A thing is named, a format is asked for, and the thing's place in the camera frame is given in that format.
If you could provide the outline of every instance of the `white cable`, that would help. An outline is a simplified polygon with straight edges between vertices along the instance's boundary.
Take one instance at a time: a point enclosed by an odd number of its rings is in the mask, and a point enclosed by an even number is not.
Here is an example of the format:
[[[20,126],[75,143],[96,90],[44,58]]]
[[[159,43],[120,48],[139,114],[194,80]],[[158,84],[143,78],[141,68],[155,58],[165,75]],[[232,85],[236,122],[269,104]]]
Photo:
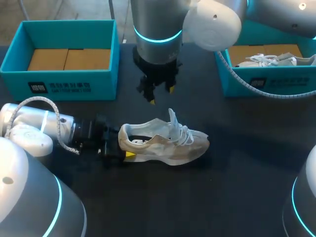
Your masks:
[[[232,76],[240,83],[242,84],[244,87],[246,87],[247,89],[253,91],[256,94],[259,94],[261,96],[266,96],[269,98],[274,98],[274,99],[299,99],[299,98],[305,98],[305,97],[309,97],[309,96],[313,96],[316,95],[316,90],[313,90],[311,92],[306,92],[306,93],[302,93],[302,94],[296,94],[296,95],[277,95],[277,94],[270,94],[267,92],[263,92],[260,91],[256,88],[254,88],[253,86],[249,85],[247,82],[245,82],[243,79],[241,79],[234,71],[233,69],[229,66],[229,64],[226,62],[225,58],[223,57],[222,53],[220,51],[216,52],[217,55],[219,56],[219,58],[222,60],[222,62],[224,63],[225,67],[228,69],[228,71],[232,74]]]
[[[16,109],[13,111],[12,116],[11,116],[11,118],[10,118],[10,120],[9,120],[9,123],[8,123],[8,125],[7,125],[7,127],[6,127],[6,133],[5,133],[5,136],[4,136],[4,137],[7,138],[7,139],[9,139],[13,121],[14,121],[14,119],[15,119],[16,114],[17,114],[18,111],[20,110],[20,108],[22,108],[22,106],[25,106],[25,105],[28,104],[29,102],[31,102],[31,101],[36,101],[36,100],[45,101],[45,102],[49,103],[49,104],[51,105],[51,107],[53,107],[53,110],[54,110],[54,112],[55,112],[55,114],[56,114],[57,140],[58,140],[59,144],[60,144],[64,149],[66,149],[67,151],[73,152],[73,153],[79,155],[79,151],[78,151],[77,149],[66,146],[66,144],[64,143],[64,141],[61,139],[60,114],[59,114],[59,111],[58,111],[57,106],[56,106],[55,103],[52,102],[50,99],[47,99],[47,98],[42,97],[42,96],[35,96],[35,97],[28,98],[28,99],[22,101],[22,102],[16,107]]]
[[[26,9],[25,9],[25,6],[24,6],[24,4],[23,4],[23,1],[22,1],[22,0],[18,0],[18,3],[19,3],[19,5],[20,5],[20,8],[21,8],[21,10],[22,10],[22,13],[23,13],[23,15],[24,15],[25,20],[29,21],[30,18],[29,18],[29,16],[28,16],[28,13],[26,12]]]

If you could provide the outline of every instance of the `white sneakers in box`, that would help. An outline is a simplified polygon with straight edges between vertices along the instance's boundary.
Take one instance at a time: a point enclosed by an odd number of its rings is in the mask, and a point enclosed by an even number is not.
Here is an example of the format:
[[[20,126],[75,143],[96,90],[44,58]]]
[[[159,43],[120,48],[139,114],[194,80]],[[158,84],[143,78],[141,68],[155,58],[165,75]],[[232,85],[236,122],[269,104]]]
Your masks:
[[[316,66],[316,55],[310,58],[299,58],[291,53],[280,56],[258,54],[249,61],[239,63],[237,67],[286,67],[286,66]]]
[[[134,153],[125,161],[160,160],[169,165],[181,165],[202,156],[209,147],[207,135],[178,123],[169,109],[170,121],[158,118],[143,124],[124,124],[118,133],[123,151]]]

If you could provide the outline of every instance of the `blue box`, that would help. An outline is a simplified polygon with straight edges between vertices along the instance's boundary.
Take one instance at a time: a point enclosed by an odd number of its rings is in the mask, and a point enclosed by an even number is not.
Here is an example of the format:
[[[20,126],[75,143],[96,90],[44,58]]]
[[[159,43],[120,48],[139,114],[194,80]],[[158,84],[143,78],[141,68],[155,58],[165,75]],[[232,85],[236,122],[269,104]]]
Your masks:
[[[27,71],[38,48],[111,49],[109,69]],[[118,71],[119,40],[114,20],[24,21],[0,68],[16,101],[32,96],[54,101],[115,100]]]
[[[316,54],[316,40],[284,33],[252,21],[244,22],[240,37],[235,45],[267,44],[297,44],[305,58]],[[223,51],[222,54],[232,67],[228,50]],[[240,97],[257,95],[242,86],[229,73],[217,54],[215,54],[215,57],[225,96]],[[264,86],[258,87],[258,89],[272,94],[292,95],[316,90],[316,66],[233,67],[233,70],[248,84],[255,85],[260,81]]]

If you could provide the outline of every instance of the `dark tabletop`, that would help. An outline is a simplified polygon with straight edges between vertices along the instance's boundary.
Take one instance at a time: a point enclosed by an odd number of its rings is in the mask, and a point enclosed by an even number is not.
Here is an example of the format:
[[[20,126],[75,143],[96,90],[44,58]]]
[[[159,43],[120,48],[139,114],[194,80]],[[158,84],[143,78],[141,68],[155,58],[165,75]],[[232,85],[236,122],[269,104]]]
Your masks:
[[[81,198],[87,237],[283,237],[282,206],[316,144],[315,99],[223,97],[213,53],[185,44],[173,94],[161,85],[156,105],[136,90],[142,72],[133,45],[121,45],[117,99],[57,102],[76,117],[105,114],[114,125],[169,120],[210,136],[199,159],[177,167],[160,162],[104,168],[94,155],[55,149],[55,173]],[[0,61],[6,47],[0,48]],[[0,106],[14,103],[0,79]],[[31,106],[49,108],[43,103]]]

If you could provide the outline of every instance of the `white shoelace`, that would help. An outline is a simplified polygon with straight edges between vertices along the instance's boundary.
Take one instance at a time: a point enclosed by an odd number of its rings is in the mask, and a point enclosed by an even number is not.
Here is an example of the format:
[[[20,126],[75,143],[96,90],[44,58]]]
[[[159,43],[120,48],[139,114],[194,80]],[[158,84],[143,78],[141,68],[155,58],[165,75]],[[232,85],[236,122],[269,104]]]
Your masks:
[[[176,140],[170,141],[170,143],[177,143],[180,146],[185,145],[191,145],[194,142],[193,134],[190,129],[188,129],[187,126],[182,126],[182,124],[179,124],[180,126],[180,136]]]
[[[277,56],[275,55],[258,54],[247,59],[250,59],[251,61],[256,62],[256,63],[262,63],[262,66],[271,66],[271,65],[276,66],[278,65],[276,58]]]

